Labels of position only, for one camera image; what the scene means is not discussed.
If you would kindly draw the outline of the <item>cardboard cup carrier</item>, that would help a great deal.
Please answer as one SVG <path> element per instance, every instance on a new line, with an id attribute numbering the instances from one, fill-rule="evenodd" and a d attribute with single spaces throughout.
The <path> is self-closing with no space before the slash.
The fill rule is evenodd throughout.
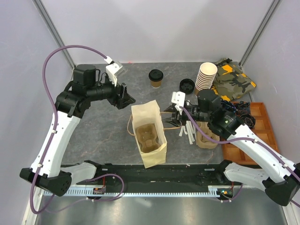
<path id="1" fill-rule="evenodd" d="M 160 147 L 155 125 L 145 124 L 136 129 L 136 137 L 143 153 L 150 153 Z"/>
<path id="2" fill-rule="evenodd" d="M 198 127 L 211 139 L 215 141 L 220 141 L 220 137 L 214 133 L 208 128 L 208 123 L 207 122 L 197 122 Z M 202 149 L 214 149 L 217 147 L 217 143 L 214 143 L 207 139 L 205 136 L 203 136 L 202 133 L 197 131 L 196 133 L 196 144 L 199 148 Z"/>

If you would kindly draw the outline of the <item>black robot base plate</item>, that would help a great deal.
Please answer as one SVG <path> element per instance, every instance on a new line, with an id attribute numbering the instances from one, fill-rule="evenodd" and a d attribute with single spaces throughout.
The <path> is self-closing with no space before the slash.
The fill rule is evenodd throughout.
<path id="1" fill-rule="evenodd" d="M 195 184 L 196 186 L 235 186 L 239 182 L 228 180 L 221 169 L 225 163 L 219 165 L 155 165 L 146 169 L 143 165 L 113 165 L 97 164 L 90 160 L 86 163 L 96 167 L 94 177 L 76 181 L 75 184 L 100 183 L 103 181 L 100 176 L 111 173 L 113 176 L 120 176 L 126 184 L 139 183 L 162 183 L 173 182 L 182 184 Z"/>

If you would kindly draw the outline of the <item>black plastic cup lid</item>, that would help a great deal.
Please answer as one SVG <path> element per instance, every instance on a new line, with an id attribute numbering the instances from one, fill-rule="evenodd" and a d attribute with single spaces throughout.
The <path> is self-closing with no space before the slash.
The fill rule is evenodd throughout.
<path id="1" fill-rule="evenodd" d="M 159 69 L 153 69 L 149 72 L 149 75 L 148 75 L 149 79 L 151 81 L 154 81 L 154 82 L 159 82 L 163 79 L 164 77 L 164 74 L 161 70 Z"/>

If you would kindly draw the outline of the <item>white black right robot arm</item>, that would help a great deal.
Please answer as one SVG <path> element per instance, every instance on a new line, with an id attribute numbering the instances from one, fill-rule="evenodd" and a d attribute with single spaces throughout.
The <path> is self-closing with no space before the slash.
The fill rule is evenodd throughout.
<path id="1" fill-rule="evenodd" d="M 166 112 L 172 113 L 168 123 L 179 127 L 190 121 L 197 131 L 213 143 L 231 143 L 254 160 L 260 169 L 224 160 L 215 172 L 219 184 L 229 181 L 250 185 L 263 192 L 275 203 L 287 206 L 300 189 L 300 165 L 283 157 L 261 140 L 234 112 L 225 109 L 221 98 L 213 90 L 201 90 L 196 105 L 186 100 L 185 93 L 173 92 L 171 105 Z M 206 122 L 209 130 L 221 138 L 215 141 L 197 125 Z"/>

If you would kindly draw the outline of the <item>brown paper takeout bag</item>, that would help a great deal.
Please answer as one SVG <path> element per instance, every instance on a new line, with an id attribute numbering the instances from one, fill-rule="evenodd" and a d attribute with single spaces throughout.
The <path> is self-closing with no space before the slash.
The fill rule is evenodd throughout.
<path id="1" fill-rule="evenodd" d="M 146 169 L 166 162 L 167 139 L 165 131 L 177 129 L 177 127 L 165 128 L 162 114 L 156 100 L 131 106 L 127 132 L 135 138 Z"/>

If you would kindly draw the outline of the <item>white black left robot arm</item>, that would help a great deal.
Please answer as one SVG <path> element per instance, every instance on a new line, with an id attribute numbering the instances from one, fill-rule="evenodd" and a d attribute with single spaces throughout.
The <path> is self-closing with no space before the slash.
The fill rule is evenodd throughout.
<path id="1" fill-rule="evenodd" d="M 135 99 L 127 92 L 126 84 L 117 83 L 117 75 L 123 66 L 113 62 L 105 67 L 105 80 L 100 80 L 100 71 L 91 64 L 80 64 L 73 70 L 73 80 L 57 96 L 56 112 L 53 114 L 47 137 L 37 158 L 29 168 L 23 168 L 20 177 L 36 187 L 54 195 L 63 196 L 71 185 L 88 180 L 99 184 L 103 173 L 100 166 L 90 160 L 81 164 L 61 167 L 61 162 L 68 142 L 91 102 L 108 100 L 123 109 L 135 103 Z"/>

